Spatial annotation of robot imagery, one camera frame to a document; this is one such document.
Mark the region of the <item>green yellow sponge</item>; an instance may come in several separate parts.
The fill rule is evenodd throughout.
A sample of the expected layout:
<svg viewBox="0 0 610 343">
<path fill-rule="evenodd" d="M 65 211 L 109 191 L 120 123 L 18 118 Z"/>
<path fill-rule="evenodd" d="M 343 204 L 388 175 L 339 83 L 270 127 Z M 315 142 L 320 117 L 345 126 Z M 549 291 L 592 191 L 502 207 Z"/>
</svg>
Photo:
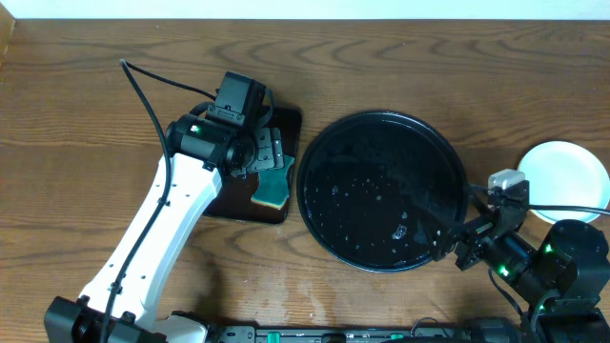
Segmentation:
<svg viewBox="0 0 610 343">
<path fill-rule="evenodd" d="M 284 166 L 280 169 L 262 171 L 258 174 L 258 187 L 251 197 L 257 205 L 281 210 L 289 198 L 288 174 L 295 159 L 284 155 Z"/>
</svg>

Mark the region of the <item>mint plate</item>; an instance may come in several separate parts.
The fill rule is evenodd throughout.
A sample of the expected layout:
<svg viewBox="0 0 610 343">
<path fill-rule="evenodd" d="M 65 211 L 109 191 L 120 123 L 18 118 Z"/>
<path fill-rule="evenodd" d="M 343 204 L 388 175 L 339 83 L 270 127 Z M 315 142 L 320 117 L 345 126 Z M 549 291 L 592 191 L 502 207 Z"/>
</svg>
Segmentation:
<svg viewBox="0 0 610 343">
<path fill-rule="evenodd" d="M 566 141 L 548 141 L 528 151 L 518 170 L 530 182 L 530 202 L 541 206 L 606 209 L 609 174 L 587 149 Z"/>
</svg>

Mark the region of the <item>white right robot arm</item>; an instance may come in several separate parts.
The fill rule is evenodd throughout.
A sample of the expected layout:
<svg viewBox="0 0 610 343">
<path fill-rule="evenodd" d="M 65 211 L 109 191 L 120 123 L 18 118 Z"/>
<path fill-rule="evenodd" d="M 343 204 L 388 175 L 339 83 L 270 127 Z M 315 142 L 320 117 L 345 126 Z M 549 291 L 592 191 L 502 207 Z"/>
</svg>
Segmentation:
<svg viewBox="0 0 610 343">
<path fill-rule="evenodd" d="M 528 304 L 520 314 L 523 342 L 607 342 L 609 324 L 598 308 L 609 281 L 604 233 L 560 220 L 536 248 L 519 235 L 523 222 L 482 215 L 427 239 L 435 260 L 454 252 L 462 271 L 483 262 Z"/>
</svg>

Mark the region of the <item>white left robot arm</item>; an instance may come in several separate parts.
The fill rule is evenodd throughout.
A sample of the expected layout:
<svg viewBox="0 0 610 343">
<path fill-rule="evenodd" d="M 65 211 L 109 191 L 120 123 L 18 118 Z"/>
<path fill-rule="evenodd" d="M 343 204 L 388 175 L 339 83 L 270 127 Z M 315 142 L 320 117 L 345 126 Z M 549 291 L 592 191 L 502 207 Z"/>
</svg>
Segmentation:
<svg viewBox="0 0 610 343">
<path fill-rule="evenodd" d="M 287 216 L 301 129 L 297 112 L 263 126 L 185 114 L 167 131 L 152 186 L 104 267 L 75 301 L 44 317 L 51 342 L 204 342 L 195 315 L 157 316 L 166 282 L 202 214 L 278 224 Z"/>
</svg>

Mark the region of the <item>rectangular black tray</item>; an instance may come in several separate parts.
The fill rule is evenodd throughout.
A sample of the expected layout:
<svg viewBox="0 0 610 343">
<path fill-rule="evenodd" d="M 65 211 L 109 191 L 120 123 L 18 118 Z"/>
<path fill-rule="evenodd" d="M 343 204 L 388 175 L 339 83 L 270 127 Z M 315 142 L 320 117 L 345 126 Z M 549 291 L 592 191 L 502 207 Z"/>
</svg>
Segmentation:
<svg viewBox="0 0 610 343">
<path fill-rule="evenodd" d="M 283 154 L 290 155 L 294 159 L 296 159 L 301 123 L 302 115 L 299 108 L 276 108 L 267 124 L 267 128 L 280 129 Z M 204 211 L 204 215 L 272 225 L 283 223 L 290 208 L 295 162 L 288 174 L 289 198 L 281 210 L 257 205 L 251 201 L 251 197 L 258 187 L 258 174 L 259 172 L 254 172 L 245 176 L 225 178 L 219 196 Z"/>
</svg>

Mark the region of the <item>round black tray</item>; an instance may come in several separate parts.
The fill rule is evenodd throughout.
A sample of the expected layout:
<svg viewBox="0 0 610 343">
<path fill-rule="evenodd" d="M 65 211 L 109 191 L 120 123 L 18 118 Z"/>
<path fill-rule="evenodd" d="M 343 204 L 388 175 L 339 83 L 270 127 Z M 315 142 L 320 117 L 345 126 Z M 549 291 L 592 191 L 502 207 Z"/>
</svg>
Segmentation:
<svg viewBox="0 0 610 343">
<path fill-rule="evenodd" d="M 308 146 L 297 203 L 315 241 L 368 272 L 403 272 L 432 261 L 468 200 L 461 159 L 411 115 L 367 111 L 342 118 Z"/>
</svg>

